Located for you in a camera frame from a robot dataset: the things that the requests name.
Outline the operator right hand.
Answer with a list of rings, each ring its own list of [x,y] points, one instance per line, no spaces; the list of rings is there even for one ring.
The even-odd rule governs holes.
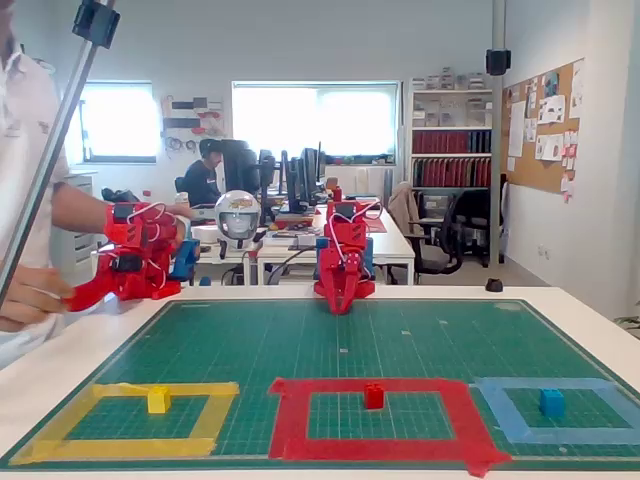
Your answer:
[[[1,331],[18,332],[61,313],[74,289],[51,268],[19,265],[1,305]]]

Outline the operator left hand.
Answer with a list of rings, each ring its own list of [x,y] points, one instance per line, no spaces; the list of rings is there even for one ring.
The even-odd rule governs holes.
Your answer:
[[[176,219],[177,233],[174,244],[179,246],[186,237],[191,235],[191,220],[194,218],[195,211],[188,204],[166,205],[165,211]]]

